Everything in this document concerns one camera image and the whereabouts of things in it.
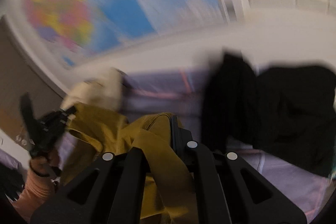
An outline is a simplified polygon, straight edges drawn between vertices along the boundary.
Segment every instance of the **orange sleeve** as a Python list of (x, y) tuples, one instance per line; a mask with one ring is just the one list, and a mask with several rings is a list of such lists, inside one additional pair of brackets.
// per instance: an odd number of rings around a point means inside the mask
[(34, 211), (54, 193), (55, 188), (49, 177), (39, 177), (29, 169), (25, 189), (19, 199), (12, 205), (21, 217), (29, 223)]

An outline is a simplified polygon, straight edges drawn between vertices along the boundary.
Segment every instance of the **person's hand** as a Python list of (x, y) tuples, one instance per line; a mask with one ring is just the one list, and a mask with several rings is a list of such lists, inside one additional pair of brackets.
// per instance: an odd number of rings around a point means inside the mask
[(57, 150), (54, 148), (48, 154), (48, 160), (45, 157), (36, 157), (30, 160), (30, 167), (38, 174), (48, 175), (48, 172), (44, 169), (44, 164), (49, 164), (50, 166), (58, 166), (59, 156)]

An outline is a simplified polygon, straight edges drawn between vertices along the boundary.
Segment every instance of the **black fabric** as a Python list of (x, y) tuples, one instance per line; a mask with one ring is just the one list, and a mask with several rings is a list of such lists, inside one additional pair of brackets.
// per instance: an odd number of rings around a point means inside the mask
[(18, 193), (23, 191), (24, 181), (22, 175), (0, 164), (0, 196), (8, 196), (12, 201), (19, 198)]
[(258, 77), (241, 56), (225, 54), (209, 79), (202, 143), (226, 150), (228, 135), (328, 177), (334, 155), (336, 75), (321, 66), (273, 67)]
[(2, 191), (0, 191), (0, 216), (1, 224), (27, 224)]

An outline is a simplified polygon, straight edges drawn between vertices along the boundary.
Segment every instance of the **mustard yellow cloth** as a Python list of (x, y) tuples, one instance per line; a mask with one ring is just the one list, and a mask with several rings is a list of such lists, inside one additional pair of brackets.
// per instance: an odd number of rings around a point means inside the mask
[(146, 115), (129, 124), (125, 116), (111, 110), (82, 103), (76, 108), (76, 118), (68, 130), (81, 141), (63, 169), (62, 184), (102, 153), (118, 155), (137, 147), (151, 169), (146, 177), (141, 219), (167, 213), (177, 224), (198, 223), (193, 177), (170, 147), (171, 114)]

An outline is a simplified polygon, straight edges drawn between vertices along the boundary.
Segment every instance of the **black glove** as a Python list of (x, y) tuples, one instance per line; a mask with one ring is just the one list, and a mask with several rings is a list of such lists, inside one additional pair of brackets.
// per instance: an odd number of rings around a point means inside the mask
[(22, 193), (25, 182), (17, 170), (11, 170), (0, 163), (0, 194), (8, 196), (12, 201), (19, 198), (17, 193)]

